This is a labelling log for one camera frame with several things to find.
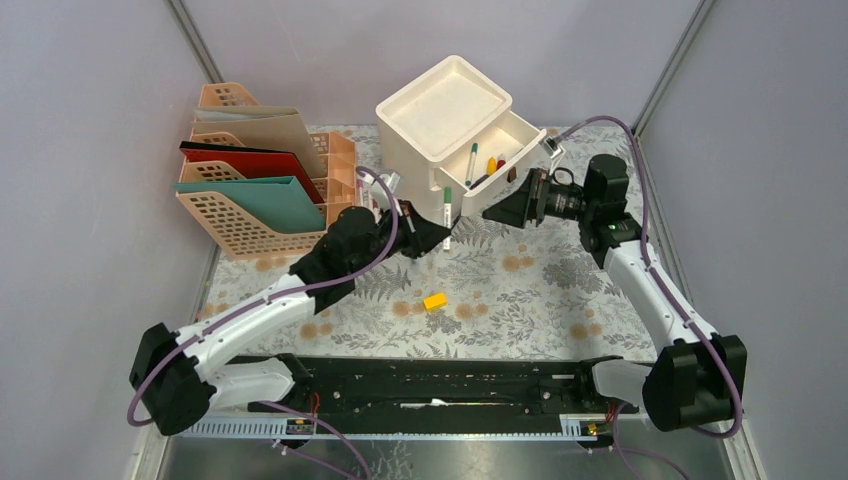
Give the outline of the white top drawer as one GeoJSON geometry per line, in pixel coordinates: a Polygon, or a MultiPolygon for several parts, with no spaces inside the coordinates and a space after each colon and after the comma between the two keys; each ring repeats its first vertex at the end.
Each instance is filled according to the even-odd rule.
{"type": "Polygon", "coordinates": [[[435,171],[452,191],[453,211],[475,215],[519,184],[547,131],[508,111],[447,157],[435,171]]]}

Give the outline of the green capped white marker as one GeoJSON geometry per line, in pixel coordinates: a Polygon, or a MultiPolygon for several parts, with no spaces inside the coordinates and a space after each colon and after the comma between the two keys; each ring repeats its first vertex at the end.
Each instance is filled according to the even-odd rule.
{"type": "Polygon", "coordinates": [[[448,229],[448,235],[442,241],[442,250],[449,252],[451,249],[451,230],[453,227],[452,189],[450,187],[443,189],[443,223],[448,229]]]}

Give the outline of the teal folder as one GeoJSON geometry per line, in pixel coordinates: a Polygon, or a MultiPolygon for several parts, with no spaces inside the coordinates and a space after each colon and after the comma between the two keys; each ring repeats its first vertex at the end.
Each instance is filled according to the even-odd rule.
{"type": "Polygon", "coordinates": [[[182,182],[173,187],[180,194],[207,191],[223,194],[278,233],[296,234],[325,229],[324,216],[300,182],[292,176],[182,182]]]}

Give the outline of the white three-drawer cabinet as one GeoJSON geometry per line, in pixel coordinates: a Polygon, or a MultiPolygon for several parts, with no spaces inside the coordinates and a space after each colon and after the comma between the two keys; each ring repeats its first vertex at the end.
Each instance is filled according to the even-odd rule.
{"type": "Polygon", "coordinates": [[[441,219],[436,170],[512,106],[512,96],[459,55],[450,55],[376,107],[382,164],[401,177],[396,194],[441,219]]]}

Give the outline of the red ring binder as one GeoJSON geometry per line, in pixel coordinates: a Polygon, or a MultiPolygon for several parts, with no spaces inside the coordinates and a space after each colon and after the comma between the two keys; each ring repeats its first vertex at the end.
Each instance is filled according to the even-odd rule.
{"type": "Polygon", "coordinates": [[[319,189],[294,153],[183,141],[179,150],[190,167],[196,167],[194,176],[203,182],[236,180],[234,173],[243,179],[270,177],[295,177],[315,204],[324,202],[319,189]]]}

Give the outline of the beige notebook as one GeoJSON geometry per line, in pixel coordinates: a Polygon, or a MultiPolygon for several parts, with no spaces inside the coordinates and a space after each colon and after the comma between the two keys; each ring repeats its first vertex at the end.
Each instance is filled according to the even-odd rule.
{"type": "Polygon", "coordinates": [[[194,110],[193,130],[198,134],[226,132],[246,147],[290,152],[310,178],[327,176],[297,109],[275,106],[207,106],[194,110]]]}

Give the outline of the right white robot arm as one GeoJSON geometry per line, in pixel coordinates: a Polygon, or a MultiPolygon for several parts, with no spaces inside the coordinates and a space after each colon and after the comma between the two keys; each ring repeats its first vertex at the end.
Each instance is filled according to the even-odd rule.
{"type": "Polygon", "coordinates": [[[691,428],[730,438],[744,418],[747,349],[738,336],[720,335],[683,298],[657,260],[646,227],[627,210],[628,187],[625,161],[597,155],[582,184],[530,169],[482,216],[517,228],[547,217],[575,221],[584,250],[648,330],[658,352],[653,365],[613,357],[586,362],[585,377],[573,386],[579,407],[597,412],[615,399],[644,411],[660,431],[691,428]]]}

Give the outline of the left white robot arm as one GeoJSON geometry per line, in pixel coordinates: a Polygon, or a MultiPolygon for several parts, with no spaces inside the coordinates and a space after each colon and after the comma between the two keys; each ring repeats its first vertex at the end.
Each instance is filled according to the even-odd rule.
{"type": "Polygon", "coordinates": [[[209,320],[170,330],[157,323],[141,336],[129,373],[128,424],[181,433],[217,407],[276,401],[296,411],[310,385],[282,360],[234,363],[264,335],[315,316],[352,293],[358,278],[399,253],[420,258],[441,246],[453,219],[430,221],[400,200],[379,217],[349,207],[287,273],[209,320]]]}

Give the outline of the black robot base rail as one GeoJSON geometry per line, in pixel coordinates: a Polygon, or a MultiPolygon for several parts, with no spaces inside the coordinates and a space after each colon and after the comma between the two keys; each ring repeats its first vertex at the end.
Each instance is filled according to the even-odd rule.
{"type": "Polygon", "coordinates": [[[585,361],[279,358],[295,380],[281,405],[344,434],[555,434],[563,415],[604,421],[619,404],[585,361]]]}

